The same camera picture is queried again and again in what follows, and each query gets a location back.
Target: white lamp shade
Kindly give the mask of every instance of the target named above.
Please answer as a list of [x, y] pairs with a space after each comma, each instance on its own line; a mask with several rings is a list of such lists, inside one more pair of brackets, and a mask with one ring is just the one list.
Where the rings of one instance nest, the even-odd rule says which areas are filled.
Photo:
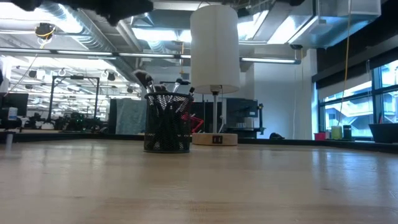
[[223, 93], [239, 90], [238, 15], [229, 6], [212, 5], [191, 16], [191, 83], [195, 92], [212, 94], [212, 86]]

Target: wooden table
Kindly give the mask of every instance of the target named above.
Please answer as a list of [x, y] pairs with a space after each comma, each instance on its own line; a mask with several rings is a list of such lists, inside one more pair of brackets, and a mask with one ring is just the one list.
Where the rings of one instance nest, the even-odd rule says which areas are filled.
[[398, 157], [79, 140], [0, 149], [0, 223], [397, 223]]

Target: lamp base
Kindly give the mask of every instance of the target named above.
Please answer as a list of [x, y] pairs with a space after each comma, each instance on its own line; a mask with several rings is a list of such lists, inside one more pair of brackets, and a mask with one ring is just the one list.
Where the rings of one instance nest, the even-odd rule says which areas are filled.
[[202, 146], [237, 146], [237, 134], [225, 133], [193, 133], [192, 144]]

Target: ceiling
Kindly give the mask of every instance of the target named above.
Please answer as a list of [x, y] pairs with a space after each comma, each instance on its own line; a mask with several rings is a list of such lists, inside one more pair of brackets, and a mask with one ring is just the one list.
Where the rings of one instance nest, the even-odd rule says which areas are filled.
[[[241, 57], [269, 57], [292, 59], [297, 56], [289, 44], [302, 44], [306, 48], [329, 47], [343, 40], [347, 33], [346, 7], [349, 0], [305, 0], [298, 7], [292, 7], [280, 0], [250, 1], [192, 1], [192, 0], [153, 0], [155, 10], [127, 18], [116, 27], [110, 26], [106, 19], [92, 11], [74, 11], [54, 3], [44, 3], [34, 12], [25, 12], [11, 3], [0, 3], [0, 47], [37, 49], [43, 40], [34, 34], [40, 22], [55, 24], [51, 42], [45, 49], [94, 50], [104, 52], [147, 52], [162, 54], [190, 53], [190, 16], [199, 7], [208, 4], [227, 2], [235, 9], [247, 8], [248, 16], [239, 18], [239, 53]], [[353, 23], [350, 32], [356, 32], [379, 16], [378, 0], [353, 0]], [[184, 41], [176, 44], [175, 40]], [[32, 57], [15, 56], [12, 70], [12, 83], [18, 82], [33, 62]], [[45, 73], [44, 78], [24, 78], [21, 83], [38, 83], [33, 91], [48, 93], [47, 85], [51, 76], [59, 71], [66, 75], [84, 75], [100, 78], [100, 92], [106, 95], [129, 95], [140, 97], [141, 90], [131, 73], [137, 69], [146, 69], [154, 74], [165, 73], [165, 68], [175, 67], [180, 71], [183, 66], [188, 70], [189, 61], [176, 59], [149, 58], [42, 58], [33, 63], [32, 69]], [[245, 72], [250, 64], [241, 64]], [[115, 72], [116, 80], [109, 82], [108, 72]], [[175, 78], [178, 73], [170, 74]], [[88, 80], [70, 80], [71, 85], [80, 85], [80, 92], [92, 95], [95, 87]], [[68, 87], [57, 88], [59, 93], [75, 94]], [[129, 85], [136, 86], [133, 93], [127, 93]], [[20, 84], [14, 91], [26, 91]]]

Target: window frame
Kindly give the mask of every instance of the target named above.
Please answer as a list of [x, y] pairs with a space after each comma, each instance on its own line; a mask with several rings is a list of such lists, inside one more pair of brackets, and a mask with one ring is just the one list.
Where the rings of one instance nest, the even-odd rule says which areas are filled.
[[[361, 98], [371, 97], [373, 100], [373, 124], [379, 121], [379, 114], [382, 114], [382, 123], [384, 122], [384, 103], [383, 94], [398, 91], [398, 85], [382, 87], [382, 72], [381, 67], [371, 70], [372, 89], [369, 92], [358, 93], [352, 96], [344, 97], [343, 102], [357, 100]], [[318, 127], [319, 131], [326, 131], [325, 121], [325, 106], [335, 103], [341, 103], [341, 98], [325, 102], [323, 99], [318, 99]], [[372, 141], [372, 137], [353, 136], [355, 141]]]

